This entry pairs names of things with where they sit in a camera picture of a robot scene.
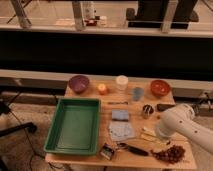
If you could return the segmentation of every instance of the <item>purple bowl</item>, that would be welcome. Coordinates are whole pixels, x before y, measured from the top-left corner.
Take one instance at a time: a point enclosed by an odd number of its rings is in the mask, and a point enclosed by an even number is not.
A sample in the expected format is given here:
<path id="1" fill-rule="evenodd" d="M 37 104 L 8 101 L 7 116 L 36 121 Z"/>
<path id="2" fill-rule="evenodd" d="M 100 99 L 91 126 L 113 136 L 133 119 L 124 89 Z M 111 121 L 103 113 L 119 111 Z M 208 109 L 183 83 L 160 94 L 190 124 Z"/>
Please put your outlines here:
<path id="1" fill-rule="evenodd" d="M 75 75 L 69 80 L 69 87 L 77 94 L 83 93 L 89 86 L 89 78 L 84 75 Z"/>

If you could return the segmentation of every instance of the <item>blue cup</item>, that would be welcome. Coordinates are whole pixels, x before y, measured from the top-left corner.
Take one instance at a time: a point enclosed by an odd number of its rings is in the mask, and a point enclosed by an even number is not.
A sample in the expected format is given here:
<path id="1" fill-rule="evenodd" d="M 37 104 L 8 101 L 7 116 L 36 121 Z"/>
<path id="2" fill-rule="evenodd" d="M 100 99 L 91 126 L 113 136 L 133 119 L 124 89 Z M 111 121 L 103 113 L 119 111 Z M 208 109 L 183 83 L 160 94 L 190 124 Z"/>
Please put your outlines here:
<path id="1" fill-rule="evenodd" d="M 134 101 L 139 101 L 141 96 L 143 96 L 144 90 L 140 87 L 135 87 L 132 91 L 132 99 Z"/>

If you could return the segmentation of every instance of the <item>table leg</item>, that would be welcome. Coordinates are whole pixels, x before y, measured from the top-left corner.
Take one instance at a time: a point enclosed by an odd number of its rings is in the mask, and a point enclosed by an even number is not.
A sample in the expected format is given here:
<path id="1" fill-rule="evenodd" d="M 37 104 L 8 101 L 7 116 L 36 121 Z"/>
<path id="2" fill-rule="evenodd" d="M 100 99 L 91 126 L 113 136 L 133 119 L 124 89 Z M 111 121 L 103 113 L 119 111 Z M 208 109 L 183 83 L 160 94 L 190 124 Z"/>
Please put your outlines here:
<path id="1" fill-rule="evenodd" d="M 104 166 L 104 169 L 103 169 L 103 171 L 106 171 L 107 170 L 107 166 Z"/>
<path id="2" fill-rule="evenodd" d="M 68 165 L 68 164 L 63 164 L 63 166 L 64 166 L 64 168 L 65 168 L 65 171 L 74 171 L 74 170 L 70 167 L 70 165 Z"/>

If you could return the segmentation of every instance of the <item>gray floor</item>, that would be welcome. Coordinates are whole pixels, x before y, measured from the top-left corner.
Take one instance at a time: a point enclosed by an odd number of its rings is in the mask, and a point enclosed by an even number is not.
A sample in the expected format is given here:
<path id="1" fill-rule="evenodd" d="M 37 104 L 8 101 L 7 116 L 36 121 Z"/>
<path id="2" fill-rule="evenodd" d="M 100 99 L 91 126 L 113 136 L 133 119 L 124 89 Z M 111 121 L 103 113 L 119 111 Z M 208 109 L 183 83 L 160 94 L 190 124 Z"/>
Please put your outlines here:
<path id="1" fill-rule="evenodd" d="M 4 92 L 2 94 L 5 101 L 16 95 L 16 93 Z M 37 153 L 44 156 L 43 146 L 47 132 L 55 110 L 55 98 L 50 93 L 49 95 L 22 93 L 12 104 L 13 113 L 18 116 L 21 122 L 32 121 L 38 126 L 35 134 L 29 134 L 32 145 Z M 195 121 L 203 126 L 213 129 L 213 118 L 197 117 Z M 17 125 L 18 122 L 12 114 L 1 115 L 0 129 L 8 128 Z M 204 151 L 199 146 L 191 143 L 193 154 L 198 166 L 198 171 L 212 171 L 213 156 Z M 27 171 L 29 169 L 29 160 L 33 154 L 29 142 L 26 139 L 24 131 L 19 131 L 14 134 L 0 138 L 0 155 L 3 156 L 10 170 Z M 75 171 L 101 171 L 103 167 L 87 167 L 73 165 Z M 34 157 L 32 160 L 32 170 L 49 171 L 53 170 L 50 166 L 39 157 Z M 152 171 L 152 169 L 130 169 L 130 168 L 108 168 L 109 171 Z"/>

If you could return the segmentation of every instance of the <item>floor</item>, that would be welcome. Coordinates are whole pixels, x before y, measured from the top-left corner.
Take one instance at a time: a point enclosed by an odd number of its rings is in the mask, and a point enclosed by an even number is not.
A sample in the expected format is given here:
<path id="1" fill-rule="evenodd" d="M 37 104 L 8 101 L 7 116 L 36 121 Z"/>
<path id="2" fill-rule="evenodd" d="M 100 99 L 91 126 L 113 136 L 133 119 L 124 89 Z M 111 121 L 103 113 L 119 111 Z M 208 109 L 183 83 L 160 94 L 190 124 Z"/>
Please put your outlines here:
<path id="1" fill-rule="evenodd" d="M 8 104 L 18 94 L 18 92 L 2 92 L 1 98 Z M 55 111 L 56 97 L 52 92 L 47 94 L 21 93 L 10 104 L 13 114 L 22 122 L 33 122 L 38 126 L 34 134 L 28 133 L 30 142 L 36 153 L 45 156 L 43 150 L 48 129 Z M 13 114 L 0 116 L 0 129 L 8 128 L 19 124 Z M 195 121 L 203 126 L 213 129 L 213 118 L 197 117 Z M 213 168 L 213 156 L 202 148 L 192 143 L 193 154 L 198 166 L 198 171 L 211 171 Z M 0 156 L 12 171 L 50 171 L 65 170 L 62 165 L 49 165 L 42 157 L 34 156 L 33 150 L 29 144 L 26 134 L 23 130 L 0 138 Z M 87 167 L 72 165 L 75 171 L 102 171 L 103 167 Z M 134 168 L 113 168 L 108 171 L 152 171 L 152 169 L 134 169 Z"/>
<path id="2" fill-rule="evenodd" d="M 188 30 L 213 30 L 213 12 L 203 1 L 206 1 L 211 8 L 213 7 L 212 0 L 199 0 L 194 8 L 199 16 L 199 22 L 190 22 Z M 25 6 L 28 0 L 23 0 L 23 2 L 23 6 Z M 137 11 L 137 1 L 94 2 L 95 15 L 107 16 L 108 27 L 124 28 L 127 8 L 134 8 Z M 36 0 L 25 7 L 25 12 L 34 26 L 74 26 L 72 3 L 70 1 Z M 0 0 L 0 24 L 17 25 L 17 17 L 10 21 L 14 14 L 11 2 Z"/>

